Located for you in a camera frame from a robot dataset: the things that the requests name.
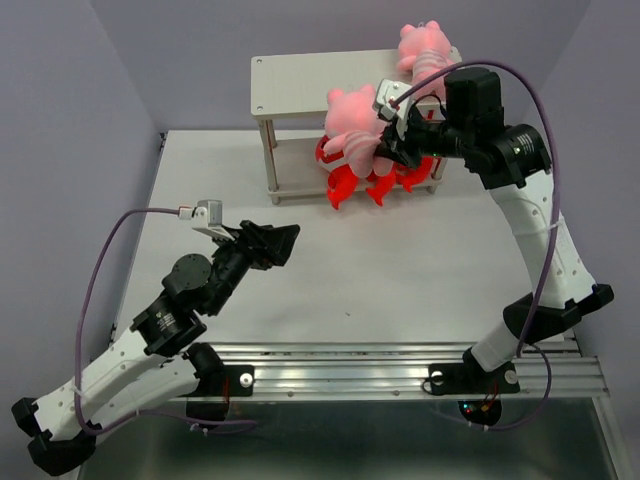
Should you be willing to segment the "red shark plush white belly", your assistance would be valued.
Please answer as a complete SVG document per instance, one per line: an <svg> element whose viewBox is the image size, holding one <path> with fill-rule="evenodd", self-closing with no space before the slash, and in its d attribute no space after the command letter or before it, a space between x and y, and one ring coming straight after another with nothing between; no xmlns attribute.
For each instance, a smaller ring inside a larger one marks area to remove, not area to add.
<svg viewBox="0 0 640 480"><path fill-rule="evenodd" d="M396 183L406 192L411 193L414 186L430 177L441 160L441 157L423 156L420 165L416 168L396 164Z"/></svg>

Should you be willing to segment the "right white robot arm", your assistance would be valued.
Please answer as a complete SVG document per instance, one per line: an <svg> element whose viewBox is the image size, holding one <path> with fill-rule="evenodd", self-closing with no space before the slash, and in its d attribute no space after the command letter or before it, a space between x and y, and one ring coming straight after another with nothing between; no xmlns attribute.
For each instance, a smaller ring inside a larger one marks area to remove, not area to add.
<svg viewBox="0 0 640 480"><path fill-rule="evenodd" d="M444 117L429 121L410 100L415 87L381 81L374 108L388 125L376 151L407 168L426 155L463 159L514 236L531 293L505 307L501 323L441 376L482 390L523 346L571 329L614 293L596 282L577 252L560 212L548 142L530 125L506 124L498 74L483 67L456 69L445 75L444 86Z"/></svg>

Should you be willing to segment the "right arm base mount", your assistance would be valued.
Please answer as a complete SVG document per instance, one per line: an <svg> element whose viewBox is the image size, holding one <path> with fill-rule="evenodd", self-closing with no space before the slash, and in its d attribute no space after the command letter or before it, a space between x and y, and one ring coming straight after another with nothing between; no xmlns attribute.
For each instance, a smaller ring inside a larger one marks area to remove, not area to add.
<svg viewBox="0 0 640 480"><path fill-rule="evenodd" d="M461 396L458 409L463 419L482 427L494 427L500 420L501 394L511 395L521 391L511 361L486 372L470 351L465 351L459 362L430 364L421 388L433 396Z"/></svg>

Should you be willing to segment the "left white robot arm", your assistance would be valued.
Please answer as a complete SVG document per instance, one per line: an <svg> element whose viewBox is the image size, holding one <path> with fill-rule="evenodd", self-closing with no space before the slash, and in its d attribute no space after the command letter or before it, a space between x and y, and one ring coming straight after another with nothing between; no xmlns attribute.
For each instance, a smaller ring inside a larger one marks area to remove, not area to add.
<svg viewBox="0 0 640 480"><path fill-rule="evenodd" d="M249 270L284 266L300 227L244 220L236 228L214 224L204 231L217 246L211 257L179 258L159 296L106 351L51 393L12 406L30 438L33 463L47 474L79 467L99 436L172 398L194 390L230 392L231 373L214 348L198 340L206 330L202 319L220 313Z"/></svg>

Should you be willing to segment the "red plush purple horn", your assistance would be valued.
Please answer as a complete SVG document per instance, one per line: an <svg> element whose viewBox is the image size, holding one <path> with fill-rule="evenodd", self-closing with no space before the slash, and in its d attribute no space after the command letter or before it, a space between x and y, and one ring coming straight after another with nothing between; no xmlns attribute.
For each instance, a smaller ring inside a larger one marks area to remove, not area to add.
<svg viewBox="0 0 640 480"><path fill-rule="evenodd" d="M344 158L342 151L327 154L324 150L329 141L324 135L316 144L316 164L328 173L326 196L330 205L338 210L340 205L351 197L359 183L358 177L352 172Z"/></svg>

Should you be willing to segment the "red shark plush toy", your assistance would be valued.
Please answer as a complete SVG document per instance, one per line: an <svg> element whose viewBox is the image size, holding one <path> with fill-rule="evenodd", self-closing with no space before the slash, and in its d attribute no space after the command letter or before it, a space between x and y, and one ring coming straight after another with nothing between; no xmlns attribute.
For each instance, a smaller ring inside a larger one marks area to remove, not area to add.
<svg viewBox="0 0 640 480"><path fill-rule="evenodd" d="M369 185L365 189L367 195L374 201L379 207L384 206L384 199L386 195L396 185L396 171L392 170L390 173L384 176L371 173L367 177Z"/></svg>

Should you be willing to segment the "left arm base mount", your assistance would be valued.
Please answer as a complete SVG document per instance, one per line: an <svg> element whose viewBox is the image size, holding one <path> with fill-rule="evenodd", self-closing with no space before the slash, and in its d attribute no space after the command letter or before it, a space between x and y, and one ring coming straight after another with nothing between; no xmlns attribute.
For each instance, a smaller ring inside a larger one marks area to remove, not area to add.
<svg viewBox="0 0 640 480"><path fill-rule="evenodd" d="M187 399L186 416L194 429L203 433L240 433L251 430L255 422L233 419L233 397L253 394L255 368L250 364L225 364L214 348L192 344L184 355L194 373L195 387L182 397Z"/></svg>

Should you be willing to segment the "pink striped plush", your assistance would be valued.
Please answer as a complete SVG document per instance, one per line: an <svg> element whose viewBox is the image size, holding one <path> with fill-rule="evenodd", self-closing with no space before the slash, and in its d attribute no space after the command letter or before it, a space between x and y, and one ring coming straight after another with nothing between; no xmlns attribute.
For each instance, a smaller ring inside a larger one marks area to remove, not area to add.
<svg viewBox="0 0 640 480"><path fill-rule="evenodd" d="M418 26L406 24L400 30L396 68L410 73L411 85L415 86L454 64L451 48L437 21L430 20Z"/></svg>
<svg viewBox="0 0 640 480"><path fill-rule="evenodd" d="M375 153L386 126L373 109L375 97L371 84L350 92L333 88L327 94L324 126L328 141L323 151L327 155L342 153L345 164L359 179L371 173L384 177L393 170L391 160Z"/></svg>

